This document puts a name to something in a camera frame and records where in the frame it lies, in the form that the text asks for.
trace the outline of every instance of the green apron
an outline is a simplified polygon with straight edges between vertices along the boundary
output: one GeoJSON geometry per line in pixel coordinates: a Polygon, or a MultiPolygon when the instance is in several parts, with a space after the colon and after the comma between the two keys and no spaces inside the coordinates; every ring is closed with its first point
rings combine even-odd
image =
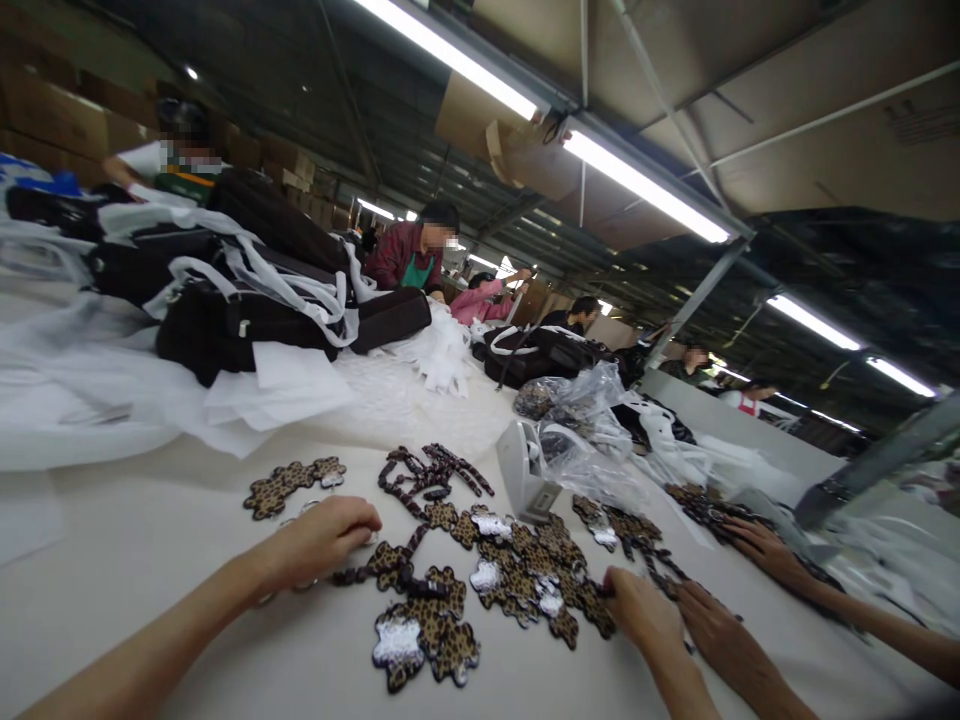
{"type": "Polygon", "coordinates": [[[400,287],[415,287],[423,290],[423,286],[427,284],[427,278],[430,277],[430,271],[433,270],[433,261],[436,258],[430,258],[430,264],[427,266],[426,270],[421,270],[417,267],[417,256],[414,253],[414,256],[410,258],[410,264],[407,265],[407,271],[403,274],[403,280],[400,281],[400,287]]]}

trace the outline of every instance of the metal pole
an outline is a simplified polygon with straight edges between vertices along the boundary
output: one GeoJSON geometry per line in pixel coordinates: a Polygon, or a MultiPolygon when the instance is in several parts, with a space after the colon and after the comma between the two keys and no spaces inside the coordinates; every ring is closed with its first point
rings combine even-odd
{"type": "Polygon", "coordinates": [[[800,526],[820,525],[851,499],[876,485],[905,463],[960,427],[960,392],[917,413],[897,430],[875,443],[849,465],[807,490],[794,516],[800,526]]]}
{"type": "Polygon", "coordinates": [[[670,329],[664,332],[663,335],[660,336],[660,339],[657,340],[657,344],[653,346],[653,350],[651,350],[650,355],[647,356],[647,362],[644,364],[645,367],[653,365],[654,361],[664,351],[674,335],[680,331],[680,328],[686,324],[687,320],[693,317],[697,308],[707,299],[707,296],[710,295],[717,286],[717,283],[723,279],[723,276],[727,274],[727,271],[733,266],[737,258],[743,254],[743,251],[747,249],[749,244],[750,241],[742,237],[730,243],[723,257],[711,268],[707,276],[697,286],[697,289],[694,290],[693,295],[687,299],[683,307],[680,308],[679,312],[674,316],[670,322],[670,329]]]}
{"type": "MultiPolygon", "coordinates": [[[[583,107],[587,107],[587,88],[590,79],[590,68],[587,59],[589,39],[587,34],[587,3],[589,0],[580,0],[580,74],[583,79],[583,107]]],[[[580,227],[583,227],[583,208],[587,202],[587,163],[580,162],[580,227]]]]}

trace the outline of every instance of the apron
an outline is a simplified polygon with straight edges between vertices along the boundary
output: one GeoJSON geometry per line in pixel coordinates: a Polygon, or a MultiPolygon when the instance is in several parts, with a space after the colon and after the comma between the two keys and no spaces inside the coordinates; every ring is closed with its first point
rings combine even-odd
{"type": "Polygon", "coordinates": [[[430,264],[426,270],[417,267],[417,255],[414,253],[410,258],[410,264],[407,265],[407,271],[403,274],[403,280],[400,281],[400,287],[415,287],[420,290],[427,284],[427,278],[430,277],[430,271],[433,270],[433,261],[436,258],[430,258],[430,264]]]}
{"type": "Polygon", "coordinates": [[[756,417],[760,413],[759,410],[760,403],[756,400],[748,400],[747,396],[743,393],[740,393],[740,407],[737,408],[740,412],[745,412],[750,417],[756,417]]]}

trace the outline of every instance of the worker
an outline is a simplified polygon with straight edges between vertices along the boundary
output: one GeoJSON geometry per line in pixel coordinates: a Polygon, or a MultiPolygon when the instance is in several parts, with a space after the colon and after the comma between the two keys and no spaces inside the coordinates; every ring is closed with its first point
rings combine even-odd
{"type": "Polygon", "coordinates": [[[470,278],[467,289],[450,303],[450,314],[463,325],[473,325],[474,320],[480,322],[505,320],[510,311],[513,310],[514,302],[527,291],[528,286],[526,284],[520,285],[513,293],[513,297],[507,298],[499,305],[487,301],[511,283],[525,283],[530,279],[530,274],[529,270],[522,268],[513,275],[498,280],[493,273],[479,272],[470,278]]]}
{"type": "Polygon", "coordinates": [[[747,383],[743,390],[729,390],[718,397],[730,407],[735,407],[750,417],[760,417],[760,403],[776,395],[778,389],[769,380],[757,378],[747,383]]]}
{"type": "Polygon", "coordinates": [[[569,310],[554,310],[552,313],[547,313],[540,321],[540,326],[559,326],[583,337],[590,323],[596,320],[599,314],[599,300],[589,296],[581,297],[573,302],[573,307],[569,310]]]}
{"type": "Polygon", "coordinates": [[[387,230],[364,265],[364,275],[380,290],[420,288],[445,303],[440,269],[443,248],[460,233],[460,213],[446,200],[427,203],[415,221],[398,222],[387,230]]]}
{"type": "Polygon", "coordinates": [[[210,177],[229,167],[211,149],[206,110],[190,100],[164,98],[157,103],[157,118],[163,139],[107,158],[104,172],[134,196],[140,185],[202,204],[213,187],[210,177]],[[192,176],[189,181],[184,180],[185,173],[192,176]]]}
{"type": "MultiPolygon", "coordinates": [[[[816,581],[766,528],[731,520],[737,547],[774,579],[872,633],[960,688],[960,642],[895,618],[816,581]]],[[[113,720],[156,716],[206,647],[259,600],[329,575],[383,523],[357,497],[331,496],[229,560],[193,592],[20,716],[21,720],[113,720]]],[[[683,624],[703,658],[761,720],[815,720],[750,633],[690,581],[679,613],[647,579],[608,568],[607,606],[647,659],[672,720],[718,720],[703,676],[683,645],[683,624]]]]}

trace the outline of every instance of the red jacket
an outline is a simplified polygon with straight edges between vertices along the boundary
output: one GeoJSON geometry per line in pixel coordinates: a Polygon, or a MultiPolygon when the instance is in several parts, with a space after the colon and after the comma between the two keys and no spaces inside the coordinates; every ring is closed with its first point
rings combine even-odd
{"type": "Polygon", "coordinates": [[[443,248],[429,248],[420,252],[420,234],[423,226],[414,222],[399,222],[387,230],[363,266],[363,274],[377,281],[379,290],[393,290],[400,286],[412,259],[415,266],[426,270],[433,258],[433,269],[423,286],[425,293],[442,289],[440,269],[443,248]]]}

